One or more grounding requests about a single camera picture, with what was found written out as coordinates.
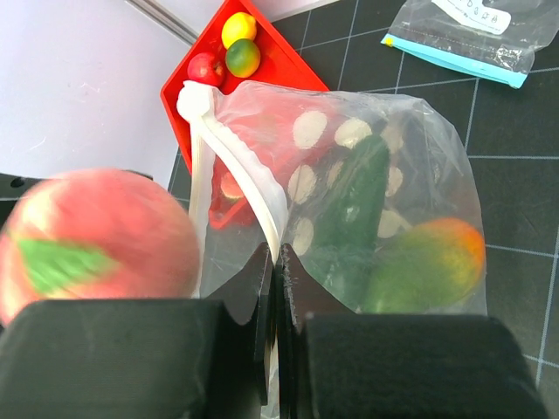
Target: white wall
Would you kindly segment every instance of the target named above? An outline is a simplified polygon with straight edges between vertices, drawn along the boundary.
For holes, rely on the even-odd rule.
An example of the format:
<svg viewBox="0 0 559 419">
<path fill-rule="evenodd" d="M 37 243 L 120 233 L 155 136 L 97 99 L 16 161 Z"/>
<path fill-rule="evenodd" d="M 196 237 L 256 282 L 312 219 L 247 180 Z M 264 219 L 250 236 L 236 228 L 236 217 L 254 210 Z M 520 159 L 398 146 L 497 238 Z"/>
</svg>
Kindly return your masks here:
<svg viewBox="0 0 559 419">
<path fill-rule="evenodd" d="M 337 0 L 252 0 L 272 22 Z M 159 3 L 200 33 L 216 13 L 222 0 L 159 0 Z"/>
<path fill-rule="evenodd" d="M 0 172 L 117 167 L 167 187 L 159 92 L 188 50 L 123 1 L 0 1 Z"/>
</svg>

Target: peach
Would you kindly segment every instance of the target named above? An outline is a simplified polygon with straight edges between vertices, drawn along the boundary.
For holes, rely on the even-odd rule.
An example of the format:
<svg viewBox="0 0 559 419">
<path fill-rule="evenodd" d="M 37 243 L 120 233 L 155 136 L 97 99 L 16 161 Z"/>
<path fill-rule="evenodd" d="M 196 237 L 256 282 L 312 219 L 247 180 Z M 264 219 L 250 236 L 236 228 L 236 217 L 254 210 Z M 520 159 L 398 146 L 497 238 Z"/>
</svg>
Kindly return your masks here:
<svg viewBox="0 0 559 419">
<path fill-rule="evenodd" d="M 161 186 L 88 169 L 30 189 L 0 234 L 0 321 L 41 299 L 189 297 L 200 266 L 194 227 Z"/>
</svg>

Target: black cutting mat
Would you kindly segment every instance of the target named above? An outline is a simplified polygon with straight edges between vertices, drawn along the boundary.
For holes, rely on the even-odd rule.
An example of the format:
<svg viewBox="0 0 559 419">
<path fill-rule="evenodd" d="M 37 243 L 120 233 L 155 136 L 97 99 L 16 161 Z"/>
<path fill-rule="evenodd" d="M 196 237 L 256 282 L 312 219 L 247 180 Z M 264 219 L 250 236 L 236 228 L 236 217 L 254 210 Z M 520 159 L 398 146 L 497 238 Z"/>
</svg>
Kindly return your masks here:
<svg viewBox="0 0 559 419">
<path fill-rule="evenodd" d="M 330 89 L 421 97 L 454 124 L 480 195 L 489 313 L 513 331 L 559 417 L 559 40 L 514 90 L 381 45 L 402 4 L 340 0 L 275 26 Z M 170 190 L 188 205 L 180 157 Z"/>
</svg>

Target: plastic bag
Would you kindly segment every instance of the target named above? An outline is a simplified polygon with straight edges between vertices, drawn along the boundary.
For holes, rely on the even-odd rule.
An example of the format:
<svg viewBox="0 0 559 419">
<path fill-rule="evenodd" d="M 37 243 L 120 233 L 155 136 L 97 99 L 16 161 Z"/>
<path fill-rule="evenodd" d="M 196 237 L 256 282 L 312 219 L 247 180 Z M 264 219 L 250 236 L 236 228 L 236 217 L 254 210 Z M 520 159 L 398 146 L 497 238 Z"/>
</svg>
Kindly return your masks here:
<svg viewBox="0 0 559 419">
<path fill-rule="evenodd" d="M 407 0 L 382 42 L 518 88 L 557 31 L 556 0 Z"/>
<path fill-rule="evenodd" d="M 187 81 L 177 110 L 192 133 L 190 215 L 228 266 L 265 237 L 276 258 L 290 243 L 357 312 L 485 311 L 472 170 L 454 127 L 424 100 L 251 81 L 224 96 Z M 236 201 L 218 208 L 224 196 Z M 235 218 L 247 209 L 258 223 Z M 212 229 L 220 217 L 229 224 Z"/>
</svg>

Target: orange tray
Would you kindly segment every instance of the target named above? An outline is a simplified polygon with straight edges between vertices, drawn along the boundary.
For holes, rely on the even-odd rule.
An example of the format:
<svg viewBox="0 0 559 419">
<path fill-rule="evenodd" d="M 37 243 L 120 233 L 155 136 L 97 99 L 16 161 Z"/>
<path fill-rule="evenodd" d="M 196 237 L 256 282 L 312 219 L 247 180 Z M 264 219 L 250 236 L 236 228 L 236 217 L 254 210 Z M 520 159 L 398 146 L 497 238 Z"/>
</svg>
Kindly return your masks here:
<svg viewBox="0 0 559 419">
<path fill-rule="evenodd" d="M 258 26 L 254 42 L 260 49 L 262 59 L 259 69 L 249 78 L 250 80 L 303 90 L 319 92 L 326 92 L 328 90 L 307 63 L 303 61 L 293 47 L 266 20 L 250 0 L 225 0 L 196 43 L 192 45 L 189 53 L 184 57 L 173 74 L 171 74 L 161 91 L 163 105 L 169 116 L 171 126 L 175 131 L 186 166 L 191 173 L 190 124 L 176 110 L 178 94 L 183 88 L 183 82 L 188 79 L 188 64 L 197 54 L 213 52 L 224 61 L 226 49 L 221 42 L 221 30 L 227 19 L 239 11 L 253 15 Z M 238 79 L 227 73 L 225 81 L 219 90 L 224 94 L 229 94 L 242 81 L 244 79 Z M 252 209 L 245 198 L 235 203 L 229 203 L 223 196 L 216 198 L 216 195 L 221 195 L 221 192 L 215 180 L 221 179 L 225 170 L 224 164 L 217 160 L 213 176 L 214 199 L 210 207 L 209 219 L 211 227 L 218 230 L 225 228 L 230 223 L 250 224 L 254 221 Z"/>
</svg>

